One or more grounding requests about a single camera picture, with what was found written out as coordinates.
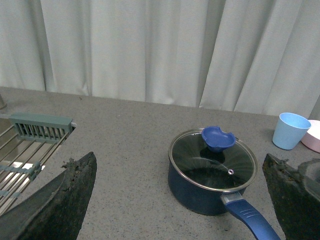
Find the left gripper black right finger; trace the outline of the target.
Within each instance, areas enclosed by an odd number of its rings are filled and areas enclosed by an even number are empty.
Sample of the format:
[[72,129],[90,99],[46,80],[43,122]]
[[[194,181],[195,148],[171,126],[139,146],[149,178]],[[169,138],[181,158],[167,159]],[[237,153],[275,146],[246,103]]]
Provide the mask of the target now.
[[276,218],[287,240],[320,238],[320,160],[297,169],[268,153],[262,170]]

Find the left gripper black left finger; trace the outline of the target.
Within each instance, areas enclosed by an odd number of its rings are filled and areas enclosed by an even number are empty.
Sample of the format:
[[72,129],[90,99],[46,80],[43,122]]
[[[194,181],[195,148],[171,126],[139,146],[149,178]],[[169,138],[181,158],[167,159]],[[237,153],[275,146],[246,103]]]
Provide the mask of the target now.
[[0,217],[2,240],[75,240],[94,188],[97,160],[89,152]]

